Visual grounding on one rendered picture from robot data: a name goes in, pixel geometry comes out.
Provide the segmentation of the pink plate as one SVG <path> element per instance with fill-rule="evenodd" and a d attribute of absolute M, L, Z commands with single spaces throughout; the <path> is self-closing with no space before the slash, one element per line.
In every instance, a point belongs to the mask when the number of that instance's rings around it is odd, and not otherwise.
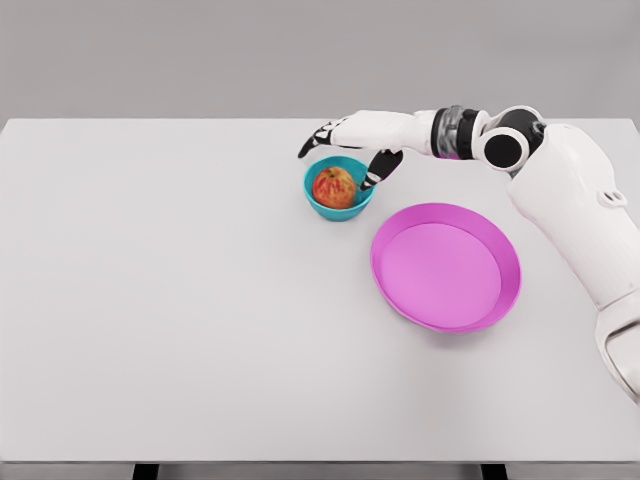
<path fill-rule="evenodd" d="M 397 211 L 370 250 L 374 281 L 388 304 L 422 327 L 447 333 L 488 328 L 509 314 L 522 285 L 519 256 L 485 216 L 447 203 Z"/>

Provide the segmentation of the blue bowl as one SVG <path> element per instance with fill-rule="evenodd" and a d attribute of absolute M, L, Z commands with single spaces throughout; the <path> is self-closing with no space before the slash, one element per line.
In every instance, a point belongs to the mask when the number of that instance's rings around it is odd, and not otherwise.
<path fill-rule="evenodd" d="M 330 166 L 337 166 L 347 170 L 353 177 L 356 184 L 356 196 L 354 205 L 349 209 L 337 210 L 325 207 L 317 203 L 311 192 L 312 182 L 315 176 L 324 168 Z M 369 204 L 373 198 L 375 188 L 372 187 L 367 190 L 360 188 L 361 183 L 365 180 L 365 174 L 367 173 L 367 166 L 361 161 L 349 157 L 349 156 L 330 156 L 311 164 L 303 177 L 303 191 L 310 206 L 323 218 L 334 221 L 342 222 L 347 221 L 358 216 Z"/>

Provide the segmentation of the red yellow apple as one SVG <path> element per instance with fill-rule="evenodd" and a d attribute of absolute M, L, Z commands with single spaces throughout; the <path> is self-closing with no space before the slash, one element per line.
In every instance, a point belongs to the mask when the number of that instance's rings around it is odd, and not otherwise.
<path fill-rule="evenodd" d="M 315 176 L 311 192 L 317 203 L 328 208 L 344 210 L 354 205 L 356 184 L 347 170 L 330 166 Z"/>

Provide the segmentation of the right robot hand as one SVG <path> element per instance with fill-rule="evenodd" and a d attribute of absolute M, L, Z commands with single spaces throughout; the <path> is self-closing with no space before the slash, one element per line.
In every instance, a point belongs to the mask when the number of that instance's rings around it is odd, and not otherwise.
<path fill-rule="evenodd" d="M 303 144 L 298 158 L 304 158 L 321 145 L 375 150 L 359 187 L 361 191 L 369 190 L 386 180 L 401 164 L 405 134 L 412 119 L 405 113 L 360 110 L 318 128 Z"/>

